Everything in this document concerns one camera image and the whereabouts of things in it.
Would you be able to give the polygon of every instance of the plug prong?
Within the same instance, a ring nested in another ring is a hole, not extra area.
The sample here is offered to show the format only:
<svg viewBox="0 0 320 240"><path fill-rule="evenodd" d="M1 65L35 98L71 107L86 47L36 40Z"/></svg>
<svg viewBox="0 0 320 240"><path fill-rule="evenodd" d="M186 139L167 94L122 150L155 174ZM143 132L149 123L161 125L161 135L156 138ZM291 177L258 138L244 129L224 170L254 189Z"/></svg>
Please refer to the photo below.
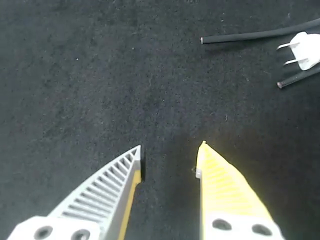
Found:
<svg viewBox="0 0 320 240"><path fill-rule="evenodd" d="M288 65L288 64L297 63L297 62L300 62L300 61L306 61L306 60L308 60L308 58L293 59L293 60L290 60L290 61L286 61L286 62L283 64L283 66Z"/></svg>
<svg viewBox="0 0 320 240"><path fill-rule="evenodd" d="M280 46L278 46L276 49L279 50L279 49L283 49L283 48L286 48L286 47L289 47L289 46L293 46L293 45L297 45L299 44L299 42L288 42L288 43L285 43L285 44L282 44Z"/></svg>

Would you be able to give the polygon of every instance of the screw hole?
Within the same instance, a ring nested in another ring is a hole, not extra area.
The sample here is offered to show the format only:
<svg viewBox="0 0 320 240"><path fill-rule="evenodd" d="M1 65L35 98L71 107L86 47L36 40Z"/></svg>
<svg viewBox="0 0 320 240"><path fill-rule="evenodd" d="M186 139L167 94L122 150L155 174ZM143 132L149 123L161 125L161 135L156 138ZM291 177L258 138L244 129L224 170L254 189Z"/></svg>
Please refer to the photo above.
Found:
<svg viewBox="0 0 320 240"><path fill-rule="evenodd" d="M261 225L261 224L253 225L252 226L252 231L255 234L260 234L260 235L263 235L263 236L271 236L272 235L272 232L270 231L270 229L267 228L266 226Z"/></svg>
<svg viewBox="0 0 320 240"><path fill-rule="evenodd" d="M42 240L49 237L52 233L53 228L51 226L40 227L34 234L35 240Z"/></svg>
<svg viewBox="0 0 320 240"><path fill-rule="evenodd" d="M229 231L232 229L231 224L223 219L216 219L212 222L212 226L215 229Z"/></svg>
<svg viewBox="0 0 320 240"><path fill-rule="evenodd" d="M90 237L90 232L85 229L81 229L76 231L72 237L71 240L88 240Z"/></svg>

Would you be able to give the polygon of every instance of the white plug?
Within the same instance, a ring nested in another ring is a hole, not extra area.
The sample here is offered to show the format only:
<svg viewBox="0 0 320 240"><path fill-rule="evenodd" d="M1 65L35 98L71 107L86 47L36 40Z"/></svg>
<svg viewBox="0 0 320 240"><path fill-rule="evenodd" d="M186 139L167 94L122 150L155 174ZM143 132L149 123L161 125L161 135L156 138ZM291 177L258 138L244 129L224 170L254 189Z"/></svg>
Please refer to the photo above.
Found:
<svg viewBox="0 0 320 240"><path fill-rule="evenodd" d="M299 32L289 43L280 45L277 50L289 47L295 59L286 61L284 65L298 63L302 71L312 68L320 62L320 34Z"/></svg>

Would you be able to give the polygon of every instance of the black cable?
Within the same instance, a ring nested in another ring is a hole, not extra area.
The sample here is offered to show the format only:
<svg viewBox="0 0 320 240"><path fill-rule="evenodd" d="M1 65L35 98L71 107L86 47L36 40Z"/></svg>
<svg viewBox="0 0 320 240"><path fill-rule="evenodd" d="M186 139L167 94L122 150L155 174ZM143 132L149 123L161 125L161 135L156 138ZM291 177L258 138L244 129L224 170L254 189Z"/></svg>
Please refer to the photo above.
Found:
<svg viewBox="0 0 320 240"><path fill-rule="evenodd" d="M279 28L275 30L248 32L248 33L240 33L240 34L229 34L229 35L220 35L220 36L203 36L201 37L200 40L201 40L201 44L214 44L214 43L227 43L227 42L272 38L272 37L278 37L278 36L302 32L317 26L320 26L320 18L312 21L308 21L299 25L288 26L288 27Z"/></svg>
<svg viewBox="0 0 320 240"><path fill-rule="evenodd" d="M277 86L282 89L290 84L294 84L300 80L306 79L312 75L320 73L320 65L314 66L310 68L309 70L299 72L298 74L291 76L283 81L278 81L276 84Z"/></svg>

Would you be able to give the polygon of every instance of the black carpet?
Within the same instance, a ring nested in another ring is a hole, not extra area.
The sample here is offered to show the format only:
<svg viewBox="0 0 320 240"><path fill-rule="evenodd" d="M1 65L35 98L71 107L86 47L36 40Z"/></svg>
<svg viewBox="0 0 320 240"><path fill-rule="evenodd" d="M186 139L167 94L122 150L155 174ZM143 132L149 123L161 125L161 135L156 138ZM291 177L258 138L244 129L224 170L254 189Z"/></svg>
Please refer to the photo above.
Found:
<svg viewBox="0 0 320 240"><path fill-rule="evenodd" d="M280 90L293 36L203 35L320 18L317 0L1 0L0 239L119 154L146 147L127 240L199 239L206 140L288 240L320 239L320 75Z"/></svg>

